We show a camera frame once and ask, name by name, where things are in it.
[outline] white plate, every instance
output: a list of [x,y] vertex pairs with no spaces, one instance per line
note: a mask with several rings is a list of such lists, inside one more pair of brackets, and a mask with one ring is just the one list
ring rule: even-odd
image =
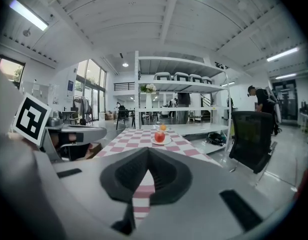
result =
[[151,142],[156,144],[156,145],[166,145],[169,144],[172,141],[170,136],[165,136],[165,139],[163,142],[156,142],[155,138],[151,139]]
[[157,131],[158,132],[163,132],[163,133],[166,133],[170,130],[170,128],[166,127],[166,130],[161,130],[160,127],[158,127]]

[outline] checkered tablecloth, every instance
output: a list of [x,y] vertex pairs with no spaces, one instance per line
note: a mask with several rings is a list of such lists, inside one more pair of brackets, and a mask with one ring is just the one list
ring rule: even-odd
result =
[[[111,156],[120,152],[136,149],[136,148],[157,148],[162,150],[173,151],[185,156],[200,159],[209,163],[220,166],[215,160],[208,155],[201,153],[188,140],[178,135],[175,131],[165,132],[166,136],[170,136],[171,142],[166,145],[156,145],[151,142],[154,138],[156,130],[126,129],[115,139],[113,139],[103,150],[96,156]],[[155,192],[154,181],[152,175],[147,171],[140,186],[133,196],[134,217],[138,224],[150,211],[149,197]]]

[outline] shelving unit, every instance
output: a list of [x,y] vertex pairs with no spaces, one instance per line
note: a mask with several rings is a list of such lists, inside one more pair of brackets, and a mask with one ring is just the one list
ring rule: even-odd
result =
[[[154,67],[163,62],[164,67]],[[199,82],[186,81],[171,81],[171,80],[154,80],[142,79],[141,75],[154,75],[157,72],[169,72],[174,75],[176,72],[190,74],[197,74],[201,77],[215,77],[218,74],[225,74],[227,86],[220,86],[215,84],[205,84]],[[160,108],[140,108],[140,85],[154,84],[157,93],[192,93],[192,94],[213,94],[220,91],[228,92],[228,99],[231,100],[231,93],[229,88],[229,80],[224,69],[208,65],[202,62],[172,58],[172,57],[158,57],[158,56],[139,56],[139,51],[135,52],[135,124],[137,129],[152,129],[153,125],[140,124],[140,112],[167,112],[167,111],[224,111],[229,110],[228,125],[216,123],[191,123],[191,124],[171,124],[168,125],[179,135],[193,135],[204,134],[211,132],[227,131],[227,136],[230,136],[231,129],[231,110],[226,106],[203,106],[203,107],[160,107]],[[215,146],[209,143],[198,142],[201,145],[200,149],[204,154],[208,154],[228,146],[229,138],[227,138],[224,146]]]

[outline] red apple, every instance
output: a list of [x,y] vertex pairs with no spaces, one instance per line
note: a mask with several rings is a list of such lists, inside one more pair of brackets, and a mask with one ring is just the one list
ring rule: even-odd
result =
[[157,131],[155,132],[154,138],[156,142],[161,143],[165,140],[165,133],[162,131]]

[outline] white ceiling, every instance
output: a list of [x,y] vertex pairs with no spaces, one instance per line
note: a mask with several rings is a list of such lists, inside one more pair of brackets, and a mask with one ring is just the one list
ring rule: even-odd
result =
[[[139,50],[141,56],[200,62],[209,57],[240,73],[268,71],[271,77],[308,68],[306,38],[279,0],[19,1],[48,28],[41,31],[9,9],[1,44],[26,47],[54,67],[92,58],[118,73],[133,71]],[[29,37],[23,35],[27,29]],[[296,54],[266,61],[296,46],[302,47]],[[148,65],[159,71],[169,66]]]

